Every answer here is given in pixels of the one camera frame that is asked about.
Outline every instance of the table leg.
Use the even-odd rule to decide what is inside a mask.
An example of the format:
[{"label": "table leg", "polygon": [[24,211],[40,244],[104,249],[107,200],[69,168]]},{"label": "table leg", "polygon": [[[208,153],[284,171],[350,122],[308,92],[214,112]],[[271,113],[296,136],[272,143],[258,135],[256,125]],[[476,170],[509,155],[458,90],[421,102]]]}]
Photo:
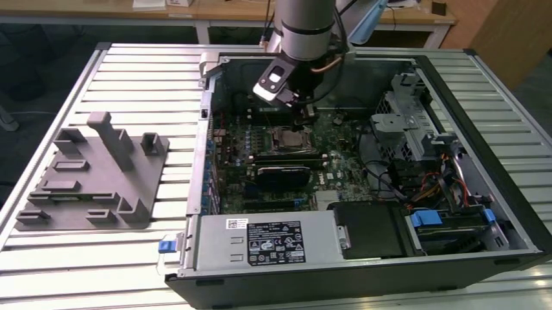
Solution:
[{"label": "table leg", "polygon": [[434,27],[431,34],[425,41],[423,48],[439,48],[441,43],[445,40],[446,33],[449,32],[450,25],[438,25]]},{"label": "table leg", "polygon": [[210,44],[208,26],[208,21],[195,21],[195,31],[198,33],[199,44]]}]

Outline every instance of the barcode sticker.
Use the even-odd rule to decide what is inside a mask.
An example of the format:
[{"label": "barcode sticker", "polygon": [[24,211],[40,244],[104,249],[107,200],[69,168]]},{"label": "barcode sticker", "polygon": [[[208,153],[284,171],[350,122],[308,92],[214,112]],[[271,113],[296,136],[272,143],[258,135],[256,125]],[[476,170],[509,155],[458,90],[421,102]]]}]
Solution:
[{"label": "barcode sticker", "polygon": [[248,219],[247,218],[227,218],[226,229],[246,229]]}]

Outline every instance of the wooden table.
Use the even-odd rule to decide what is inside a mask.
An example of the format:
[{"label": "wooden table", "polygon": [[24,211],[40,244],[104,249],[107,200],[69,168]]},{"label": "wooden table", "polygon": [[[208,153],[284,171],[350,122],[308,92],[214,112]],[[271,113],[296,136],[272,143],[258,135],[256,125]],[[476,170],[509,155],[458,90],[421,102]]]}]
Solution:
[{"label": "wooden table", "polygon": [[[455,18],[426,13],[429,2],[395,10],[395,18],[386,11],[375,29],[430,32],[425,47],[438,48]],[[210,43],[208,27],[262,27],[264,14],[266,0],[195,0],[151,12],[133,12],[132,0],[0,0],[0,23],[194,26],[200,44]]]}]

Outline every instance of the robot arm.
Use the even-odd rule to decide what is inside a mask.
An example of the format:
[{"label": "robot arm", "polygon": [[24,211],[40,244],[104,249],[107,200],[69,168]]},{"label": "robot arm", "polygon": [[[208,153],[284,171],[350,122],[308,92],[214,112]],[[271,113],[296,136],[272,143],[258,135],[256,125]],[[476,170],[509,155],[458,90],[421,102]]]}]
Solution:
[{"label": "robot arm", "polygon": [[[378,6],[387,0],[378,0]],[[375,28],[381,11],[375,10]],[[271,105],[287,107],[295,116],[295,125],[315,119],[314,90],[323,80],[323,73],[335,65],[342,71],[346,53],[346,33],[335,0],[275,0],[275,34],[280,36],[280,53],[266,68],[254,93]],[[339,29],[339,44],[331,44],[331,29]]]}]

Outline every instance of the motherboard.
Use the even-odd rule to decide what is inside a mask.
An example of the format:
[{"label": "motherboard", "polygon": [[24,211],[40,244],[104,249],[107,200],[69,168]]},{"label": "motherboard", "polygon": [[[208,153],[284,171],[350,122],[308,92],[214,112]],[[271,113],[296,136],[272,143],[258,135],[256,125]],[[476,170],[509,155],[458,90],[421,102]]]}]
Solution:
[{"label": "motherboard", "polygon": [[362,122],[331,109],[312,126],[288,127],[272,108],[215,118],[220,213],[325,210],[370,200],[358,158]]}]

